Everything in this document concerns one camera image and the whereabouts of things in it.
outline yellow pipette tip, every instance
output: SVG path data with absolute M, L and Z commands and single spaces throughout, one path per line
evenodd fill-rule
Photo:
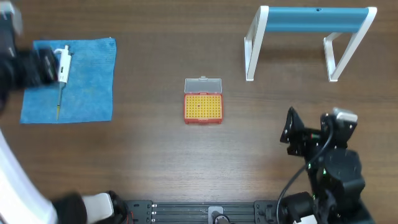
M 58 105 L 57 106 L 57 120 L 58 120 L 58 117 L 60 116 L 60 106 Z

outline transparent lid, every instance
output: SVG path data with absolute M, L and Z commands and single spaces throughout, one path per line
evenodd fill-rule
M 185 93 L 222 93 L 220 78 L 186 78 Z

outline wooden table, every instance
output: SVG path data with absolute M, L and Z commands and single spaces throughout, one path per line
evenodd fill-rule
M 254 82 L 244 79 L 243 37 L 260 3 L 377 6 L 378 14 L 337 83 L 326 74 L 326 34 L 267 34 Z M 3 134 L 46 197 L 108 189 L 125 199 L 252 202 L 276 199 L 303 159 L 279 142 L 294 106 L 309 127 L 339 106 L 356 112 L 362 198 L 377 223 L 398 220 L 398 5 L 395 1 L 18 1 L 25 35 L 113 37 L 112 122 L 21 125 L 23 93 L 0 119 Z M 348 35 L 335 40 L 340 58 Z M 222 78 L 222 125 L 186 125 L 185 78 Z M 302 175 L 288 194 L 309 190 Z

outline blue towel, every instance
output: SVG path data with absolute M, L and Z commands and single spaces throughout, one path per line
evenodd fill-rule
M 72 55 L 69 79 L 62 91 L 57 121 L 59 84 L 25 90 L 21 112 L 23 124 L 61 124 L 111 121 L 112 84 L 116 60 L 116 41 L 37 40 L 34 48 L 63 49 L 69 45 Z

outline black cable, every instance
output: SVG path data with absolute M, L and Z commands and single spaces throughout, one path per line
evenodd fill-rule
M 289 180 L 289 182 L 287 183 L 285 188 L 280 193 L 279 198 L 278 198 L 278 203 L 276 205 L 276 220 L 277 220 L 278 224 L 280 224 L 280 220 L 279 220 L 279 205 L 280 205 L 280 202 L 282 201 L 282 198 L 284 197 L 286 191 L 293 184 L 293 182 L 299 177 L 299 175 L 305 170 L 305 168 L 308 167 L 309 164 L 313 163 L 314 161 L 316 161 L 321 156 L 323 151 L 328 147 L 328 145 L 329 145 L 329 143 L 331 141 L 331 138 L 333 137 L 333 123 L 331 122 L 330 118 L 328 119 L 328 128 L 329 128 L 328 140 L 326 140 L 326 142 L 323 145 L 323 147 L 321 148 L 321 150 L 319 150 L 319 152 L 314 157 L 312 157 L 312 159 L 309 160 L 308 163 L 306 163 L 303 167 L 301 167 L 296 172 L 296 174 L 294 174 L 294 176 Z

